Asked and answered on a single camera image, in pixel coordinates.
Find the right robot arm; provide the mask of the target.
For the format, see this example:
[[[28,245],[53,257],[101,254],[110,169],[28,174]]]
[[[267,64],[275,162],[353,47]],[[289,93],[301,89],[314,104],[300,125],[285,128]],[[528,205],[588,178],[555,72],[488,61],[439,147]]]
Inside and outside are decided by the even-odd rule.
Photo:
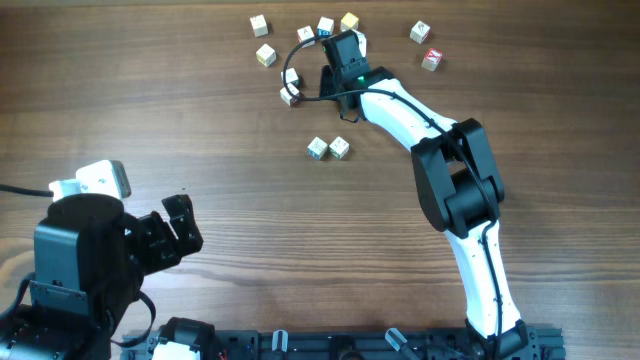
[[[420,207],[454,252],[476,355],[505,359],[524,348],[526,328],[499,247],[505,189],[482,125],[439,115],[386,68],[371,68],[353,30],[323,38],[322,46],[331,76],[322,95],[358,110],[410,152]]]

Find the wooden block green picture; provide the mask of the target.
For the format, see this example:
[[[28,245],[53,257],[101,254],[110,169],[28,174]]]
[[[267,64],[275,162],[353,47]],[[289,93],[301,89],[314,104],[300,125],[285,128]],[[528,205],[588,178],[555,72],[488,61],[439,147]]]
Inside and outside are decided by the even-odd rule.
[[[329,145],[329,151],[337,159],[343,159],[350,149],[350,144],[342,137],[336,137]]]

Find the wooden block blue Y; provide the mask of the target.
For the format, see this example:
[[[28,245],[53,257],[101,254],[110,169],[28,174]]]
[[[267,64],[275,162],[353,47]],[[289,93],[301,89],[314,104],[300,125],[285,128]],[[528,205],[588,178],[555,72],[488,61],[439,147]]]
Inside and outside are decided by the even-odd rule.
[[[319,137],[315,137],[307,146],[308,154],[316,160],[321,160],[328,150],[328,144]]]

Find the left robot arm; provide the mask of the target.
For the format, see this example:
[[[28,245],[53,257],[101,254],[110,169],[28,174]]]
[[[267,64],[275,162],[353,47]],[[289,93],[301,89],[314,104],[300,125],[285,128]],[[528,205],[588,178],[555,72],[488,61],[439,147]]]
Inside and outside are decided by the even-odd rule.
[[[186,194],[136,218],[103,194],[52,203],[34,232],[35,269],[1,314],[4,359],[108,359],[127,308],[149,300],[146,276],[174,267],[203,245]]]

